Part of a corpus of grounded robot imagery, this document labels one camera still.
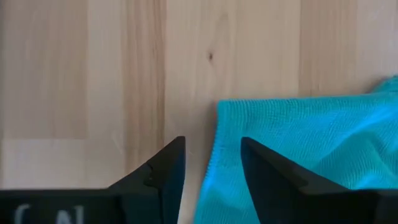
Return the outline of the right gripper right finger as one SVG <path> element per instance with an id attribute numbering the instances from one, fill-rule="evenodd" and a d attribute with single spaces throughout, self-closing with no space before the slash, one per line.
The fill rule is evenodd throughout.
<path id="1" fill-rule="evenodd" d="M 398 224 L 398 190 L 350 190 L 243 137 L 241 160 L 261 224 Z"/>

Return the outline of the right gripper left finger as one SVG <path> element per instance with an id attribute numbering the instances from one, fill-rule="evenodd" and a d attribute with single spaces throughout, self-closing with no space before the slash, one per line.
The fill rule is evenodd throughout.
<path id="1" fill-rule="evenodd" d="M 104 189 L 0 190 L 0 224 L 177 224 L 185 137 Z"/>

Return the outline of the teal microfiber towel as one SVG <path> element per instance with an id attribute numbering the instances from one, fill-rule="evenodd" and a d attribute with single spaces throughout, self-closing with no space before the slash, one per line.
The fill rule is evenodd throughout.
<path id="1" fill-rule="evenodd" d="M 349 189 L 398 189 L 398 75 L 363 95 L 220 101 L 193 224 L 259 224 L 243 137 Z"/>

